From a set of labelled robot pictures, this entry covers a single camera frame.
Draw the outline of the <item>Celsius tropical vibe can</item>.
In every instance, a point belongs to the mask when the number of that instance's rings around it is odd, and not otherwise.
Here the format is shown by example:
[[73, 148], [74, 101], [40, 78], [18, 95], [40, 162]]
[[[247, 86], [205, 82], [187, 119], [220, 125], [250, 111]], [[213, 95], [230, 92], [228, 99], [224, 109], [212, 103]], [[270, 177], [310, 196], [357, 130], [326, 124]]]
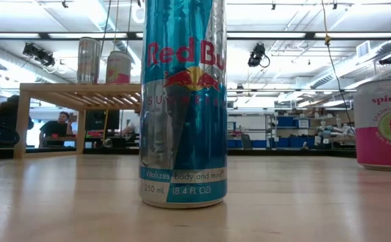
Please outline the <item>Celsius tropical vibe can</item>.
[[100, 57], [100, 41], [90, 37], [79, 40], [77, 83], [98, 82]]

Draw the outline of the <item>white ceiling vent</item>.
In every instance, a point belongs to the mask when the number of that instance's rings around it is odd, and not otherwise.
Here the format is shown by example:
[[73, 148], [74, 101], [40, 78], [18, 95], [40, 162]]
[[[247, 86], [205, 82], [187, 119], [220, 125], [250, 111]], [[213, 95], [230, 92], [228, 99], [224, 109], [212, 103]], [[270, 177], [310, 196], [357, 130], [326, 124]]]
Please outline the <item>white ceiling vent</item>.
[[365, 57], [368, 57], [371, 52], [371, 41], [366, 40], [365, 42], [361, 43], [359, 46], [356, 47], [356, 55], [359, 59], [363, 59]]

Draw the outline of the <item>rack with blue bins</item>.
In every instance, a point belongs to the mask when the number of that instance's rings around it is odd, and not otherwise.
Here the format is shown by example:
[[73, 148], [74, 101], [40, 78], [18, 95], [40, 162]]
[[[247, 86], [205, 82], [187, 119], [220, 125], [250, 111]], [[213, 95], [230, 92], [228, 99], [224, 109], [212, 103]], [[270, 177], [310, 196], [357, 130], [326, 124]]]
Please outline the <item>rack with blue bins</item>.
[[315, 126], [303, 114], [275, 112], [265, 117], [269, 149], [303, 149], [315, 144]]

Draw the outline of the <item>black office chair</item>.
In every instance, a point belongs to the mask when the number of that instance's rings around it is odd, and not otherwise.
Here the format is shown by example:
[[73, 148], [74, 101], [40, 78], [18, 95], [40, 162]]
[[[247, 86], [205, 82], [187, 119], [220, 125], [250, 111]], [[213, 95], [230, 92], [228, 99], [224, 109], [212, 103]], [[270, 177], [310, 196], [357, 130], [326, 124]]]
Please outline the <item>black office chair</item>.
[[252, 150], [251, 138], [248, 134], [241, 134], [241, 142], [244, 150]]

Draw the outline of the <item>black monitor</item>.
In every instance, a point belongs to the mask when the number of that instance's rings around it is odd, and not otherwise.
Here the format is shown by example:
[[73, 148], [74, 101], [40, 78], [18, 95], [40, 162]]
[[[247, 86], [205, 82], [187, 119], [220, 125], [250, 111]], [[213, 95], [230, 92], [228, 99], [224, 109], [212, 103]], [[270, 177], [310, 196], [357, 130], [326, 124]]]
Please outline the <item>black monitor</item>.
[[107, 130], [119, 129], [119, 110], [88, 110], [85, 117], [86, 130]]

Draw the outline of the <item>white round ceiling lamp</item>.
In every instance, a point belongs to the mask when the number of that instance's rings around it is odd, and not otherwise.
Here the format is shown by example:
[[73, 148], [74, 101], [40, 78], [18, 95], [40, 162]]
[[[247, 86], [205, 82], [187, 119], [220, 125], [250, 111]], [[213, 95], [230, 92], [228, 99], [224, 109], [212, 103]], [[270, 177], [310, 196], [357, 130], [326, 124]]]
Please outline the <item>white round ceiling lamp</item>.
[[145, 19], [145, 6], [144, 3], [138, 4], [133, 3], [132, 4], [132, 11], [131, 11], [132, 20], [134, 23], [137, 24], [143, 24]]

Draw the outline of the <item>blue silver Red Bull can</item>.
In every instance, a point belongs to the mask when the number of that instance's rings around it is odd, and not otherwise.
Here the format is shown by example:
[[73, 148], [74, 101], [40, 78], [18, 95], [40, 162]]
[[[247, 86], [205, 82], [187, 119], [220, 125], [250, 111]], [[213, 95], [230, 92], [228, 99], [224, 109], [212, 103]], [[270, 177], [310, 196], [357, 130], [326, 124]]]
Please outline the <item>blue silver Red Bull can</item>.
[[202, 208], [227, 193], [226, 0], [146, 0], [142, 201]]

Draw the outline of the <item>wooden slatted shelf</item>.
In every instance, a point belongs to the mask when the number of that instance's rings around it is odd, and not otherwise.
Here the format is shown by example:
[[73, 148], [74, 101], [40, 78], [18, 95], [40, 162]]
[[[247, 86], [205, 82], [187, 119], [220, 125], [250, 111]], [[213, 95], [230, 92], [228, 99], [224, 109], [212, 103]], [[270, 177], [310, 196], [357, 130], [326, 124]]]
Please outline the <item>wooden slatted shelf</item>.
[[[13, 158], [46, 158], [82, 155], [85, 149], [85, 119], [88, 110], [134, 110], [141, 106], [141, 85], [133, 84], [65, 84], [22, 83], [19, 87], [16, 131], [20, 140], [14, 146]], [[75, 151], [26, 153], [26, 136], [30, 100], [34, 98], [78, 112]]]

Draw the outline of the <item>person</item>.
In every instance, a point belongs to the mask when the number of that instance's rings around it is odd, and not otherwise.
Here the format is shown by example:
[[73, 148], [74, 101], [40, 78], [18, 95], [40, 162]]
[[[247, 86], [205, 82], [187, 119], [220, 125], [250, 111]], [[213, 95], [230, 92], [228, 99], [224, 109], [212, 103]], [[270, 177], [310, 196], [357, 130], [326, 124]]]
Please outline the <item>person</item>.
[[45, 140], [46, 138], [60, 138], [73, 134], [70, 114], [61, 112], [58, 120], [48, 121], [40, 128], [39, 147], [63, 147], [64, 141]]
[[135, 110], [135, 117], [130, 119], [127, 126], [121, 131], [122, 134], [139, 134], [140, 133], [140, 111]]
[[[13, 95], [0, 103], [0, 125], [16, 129], [19, 96]], [[11, 131], [0, 128], [0, 141], [10, 142], [14, 135]]]

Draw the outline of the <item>Spindrift raspberry lime can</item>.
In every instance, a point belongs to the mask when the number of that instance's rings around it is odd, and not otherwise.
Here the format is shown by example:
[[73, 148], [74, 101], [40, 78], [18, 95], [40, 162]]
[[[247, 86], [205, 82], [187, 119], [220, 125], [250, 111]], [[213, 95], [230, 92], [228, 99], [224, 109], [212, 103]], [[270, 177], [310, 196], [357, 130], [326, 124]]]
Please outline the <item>Spindrift raspberry lime can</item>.
[[127, 84], [131, 76], [130, 56], [122, 51], [112, 51], [107, 58], [106, 83]]
[[360, 85], [353, 103], [357, 162], [391, 170], [391, 79]]

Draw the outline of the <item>silver ceiling air duct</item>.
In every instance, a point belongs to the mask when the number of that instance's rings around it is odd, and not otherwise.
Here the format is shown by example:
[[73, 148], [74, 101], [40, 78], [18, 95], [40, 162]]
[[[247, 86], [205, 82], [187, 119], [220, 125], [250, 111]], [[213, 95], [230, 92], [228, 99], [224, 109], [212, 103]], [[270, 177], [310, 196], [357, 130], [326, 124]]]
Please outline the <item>silver ceiling air duct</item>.
[[356, 71], [359, 68], [362, 68], [363, 64], [368, 64], [373, 61], [378, 61], [382, 57], [391, 54], [391, 40], [388, 41], [371, 41], [371, 52], [368, 57], [359, 59], [355, 54], [334, 63], [334, 66], [331, 66], [326, 71], [316, 75], [312, 78], [311, 82], [308, 84], [308, 87], [311, 89], [316, 89], [321, 85], [324, 85], [330, 81], [334, 81], [336, 77], [342, 77], [353, 71]]

